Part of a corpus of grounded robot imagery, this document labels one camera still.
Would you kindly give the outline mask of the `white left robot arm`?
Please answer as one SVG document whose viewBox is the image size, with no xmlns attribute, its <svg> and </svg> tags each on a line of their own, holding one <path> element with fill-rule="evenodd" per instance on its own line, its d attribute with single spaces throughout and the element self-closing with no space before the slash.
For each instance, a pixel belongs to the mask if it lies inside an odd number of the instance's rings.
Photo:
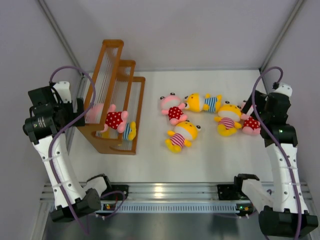
<svg viewBox="0 0 320 240">
<path fill-rule="evenodd" d="M 85 125 L 84 100 L 77 98 L 77 111 L 68 81 L 51 82 L 48 86 L 30 90 L 30 116 L 22 126 L 44 163 L 54 195 L 53 222 L 67 223 L 92 214 L 101 208 L 101 199 L 113 194 L 105 174 L 90 178 L 81 186 L 69 159 L 66 145 L 67 124 L 74 119 L 76 127 Z"/>
</svg>

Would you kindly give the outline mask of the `yellow pink-striped toy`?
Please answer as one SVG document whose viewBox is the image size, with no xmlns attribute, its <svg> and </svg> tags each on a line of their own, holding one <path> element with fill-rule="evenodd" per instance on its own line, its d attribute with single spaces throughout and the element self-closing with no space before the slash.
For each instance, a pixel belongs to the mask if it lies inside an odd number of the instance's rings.
<svg viewBox="0 0 320 240">
<path fill-rule="evenodd" d="M 217 132 L 220 136 L 229 137 L 242 128 L 242 107 L 225 101 L 217 111 L 214 121 L 217 122 Z"/>
<path fill-rule="evenodd" d="M 200 125 L 195 125 L 189 120 L 178 123 L 173 130 L 168 130 L 168 138 L 164 141 L 166 147 L 172 153 L 180 153 L 184 147 L 191 147 L 192 141 L 198 137 L 201 131 Z"/>
</svg>

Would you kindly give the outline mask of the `yellow pink-striped toy front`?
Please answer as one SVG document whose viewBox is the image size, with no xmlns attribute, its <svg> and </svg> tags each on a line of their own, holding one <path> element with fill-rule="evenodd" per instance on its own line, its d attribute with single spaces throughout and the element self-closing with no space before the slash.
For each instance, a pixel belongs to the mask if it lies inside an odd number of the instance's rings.
<svg viewBox="0 0 320 240">
<path fill-rule="evenodd" d="M 173 130 L 168 130 L 168 138 L 164 141 L 166 147 L 172 153 L 180 153 L 184 147 L 191 147 L 192 141 L 198 137 L 201 131 L 200 125 L 195 125 L 189 120 L 178 123 Z"/>
</svg>

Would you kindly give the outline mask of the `pink red-dotted toy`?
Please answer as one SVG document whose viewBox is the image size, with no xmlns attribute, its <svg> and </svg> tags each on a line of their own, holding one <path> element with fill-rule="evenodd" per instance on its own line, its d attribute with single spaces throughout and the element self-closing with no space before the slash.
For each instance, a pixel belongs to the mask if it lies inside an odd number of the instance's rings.
<svg viewBox="0 0 320 240">
<path fill-rule="evenodd" d="M 247 113 L 241 114 L 243 120 L 242 132 L 246 135 L 257 136 L 260 135 L 261 126 L 260 122 L 251 116 L 253 112 L 253 106 L 251 105 Z"/>
<path fill-rule="evenodd" d="M 183 112 L 186 105 L 174 92 L 160 97 L 161 114 L 167 116 L 173 126 L 188 119 L 188 116 Z"/>
</svg>

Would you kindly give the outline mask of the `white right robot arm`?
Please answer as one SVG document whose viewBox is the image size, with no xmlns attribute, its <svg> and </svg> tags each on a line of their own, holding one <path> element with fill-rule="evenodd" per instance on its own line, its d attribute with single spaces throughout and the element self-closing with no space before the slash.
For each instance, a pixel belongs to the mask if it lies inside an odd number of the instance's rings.
<svg viewBox="0 0 320 240">
<path fill-rule="evenodd" d="M 297 166 L 298 138 L 295 128 L 287 123 L 292 87 L 274 83 L 273 91 L 254 91 L 244 101 L 241 112 L 260 124 L 260 135 L 269 156 L 274 193 L 269 194 L 254 174 L 238 174 L 233 192 L 248 198 L 258 212 L 258 222 L 265 236 L 298 240 L 319 226 L 304 201 Z"/>
</svg>

